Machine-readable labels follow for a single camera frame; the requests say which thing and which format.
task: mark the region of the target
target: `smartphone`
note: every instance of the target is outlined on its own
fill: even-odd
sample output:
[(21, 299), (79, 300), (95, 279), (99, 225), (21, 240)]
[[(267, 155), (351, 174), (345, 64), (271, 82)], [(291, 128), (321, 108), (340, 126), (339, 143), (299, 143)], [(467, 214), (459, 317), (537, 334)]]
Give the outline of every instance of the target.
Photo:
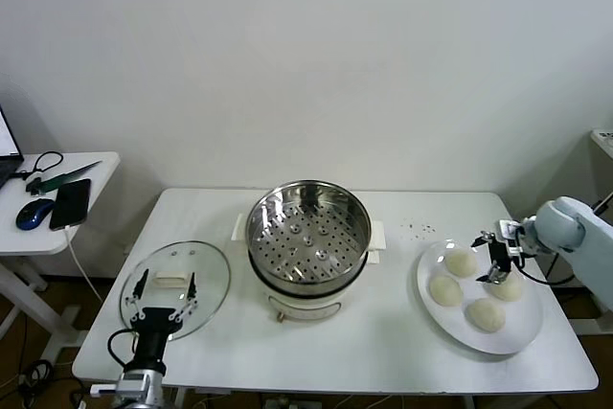
[(81, 179), (57, 189), (56, 206), (49, 223), (51, 230), (63, 229), (67, 225), (78, 225), (85, 221), (91, 187), (91, 179)]

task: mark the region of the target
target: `floor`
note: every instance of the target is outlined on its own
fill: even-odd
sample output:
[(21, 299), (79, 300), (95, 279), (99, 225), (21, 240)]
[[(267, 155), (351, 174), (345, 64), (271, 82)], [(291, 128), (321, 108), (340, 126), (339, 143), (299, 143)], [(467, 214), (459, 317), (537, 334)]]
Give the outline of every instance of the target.
[[(105, 295), (110, 288), (109, 283), (97, 283), (97, 288)], [(54, 281), (49, 283), (49, 288), (41, 293), (41, 297), (56, 311), (68, 304), (78, 303), (83, 309), (75, 326), (78, 329), (87, 329), (98, 311), (98, 300), (89, 290), (88, 286), (80, 281)], [(560, 294), (558, 295), (562, 307), (569, 318), (593, 318), (598, 315), (596, 307), (587, 294)], [(3, 318), (11, 309), (12, 305), (0, 296), (0, 318)], [(21, 408), (21, 399), (17, 394), (1, 399), (3, 395), (15, 389), (16, 381), (9, 381), (17, 373), (19, 367), (19, 355), (24, 339), (25, 317), (21, 314), (14, 322), (7, 335), (0, 341), (0, 409)], [(24, 366), (38, 359), (42, 353), (49, 334), (36, 324), (28, 320), (27, 347), (25, 348)], [(583, 409), (583, 408), (610, 408), (613, 407), (613, 336), (582, 337), (581, 343), (589, 355), (596, 371), (599, 374), (601, 384), (595, 392), (580, 395), (555, 395), (542, 398), (530, 406), (530, 409)], [(76, 356), (76, 350), (64, 351), (58, 360), (55, 377), (71, 375), (71, 361)], [(37, 397), (34, 408), (71, 409), (68, 395), (78, 388), (78, 384), (68, 380), (53, 383), (45, 389), (44, 393)], [(263, 402), (274, 395), (236, 393), (226, 397), (207, 396), (188, 393), (186, 408), (200, 409), (258, 409)], [(319, 400), (323, 402), (323, 409), (336, 409), (336, 405), (347, 396), (329, 395), (302, 395), (301, 400)], [(208, 401), (197, 404), (203, 398)], [(366, 409), (369, 404), (381, 400), (381, 397), (353, 397), (344, 402), (340, 409)], [(477, 409), (487, 405), (489, 398), (476, 398)], [(87, 407), (90, 409), (107, 409), (110, 407), (110, 399), (87, 398)], [(389, 397), (376, 406), (377, 409), (400, 409), (408, 408), (437, 408), (437, 409), (461, 409), (462, 400), (458, 397)]]

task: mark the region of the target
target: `metal bowl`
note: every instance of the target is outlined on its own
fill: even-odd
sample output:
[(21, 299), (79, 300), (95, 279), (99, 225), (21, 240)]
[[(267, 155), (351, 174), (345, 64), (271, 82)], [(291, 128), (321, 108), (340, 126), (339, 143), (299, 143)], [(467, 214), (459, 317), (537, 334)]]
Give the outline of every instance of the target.
[(366, 264), (370, 240), (364, 205), (321, 181), (284, 184), (247, 217), (245, 241), (256, 274), (295, 298), (329, 296), (349, 286)]

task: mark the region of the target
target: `dough ball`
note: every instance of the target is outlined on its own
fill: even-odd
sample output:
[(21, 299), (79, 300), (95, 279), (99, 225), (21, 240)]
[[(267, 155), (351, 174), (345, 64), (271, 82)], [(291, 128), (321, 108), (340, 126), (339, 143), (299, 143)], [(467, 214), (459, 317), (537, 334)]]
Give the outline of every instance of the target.
[(511, 272), (501, 284), (490, 284), (489, 291), (502, 301), (517, 301), (522, 294), (521, 280), (516, 274)]
[(466, 278), (477, 271), (475, 255), (464, 249), (452, 249), (444, 256), (444, 264), (456, 277)]
[(497, 332), (505, 326), (505, 310), (490, 299), (478, 299), (468, 306), (468, 317), (480, 329)]
[(458, 282), (445, 275), (438, 275), (432, 278), (429, 287), (434, 302), (443, 307), (457, 307), (464, 298)]

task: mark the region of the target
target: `computer mouse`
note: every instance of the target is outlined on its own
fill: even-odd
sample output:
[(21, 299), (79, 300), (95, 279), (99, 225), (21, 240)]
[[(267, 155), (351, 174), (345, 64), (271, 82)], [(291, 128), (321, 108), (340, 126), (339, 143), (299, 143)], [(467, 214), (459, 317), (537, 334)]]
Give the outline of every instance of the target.
[(35, 229), (47, 217), (47, 214), (54, 209), (55, 204), (55, 201), (49, 198), (39, 198), (38, 200), (31, 201), (17, 214), (15, 224), (21, 230)]

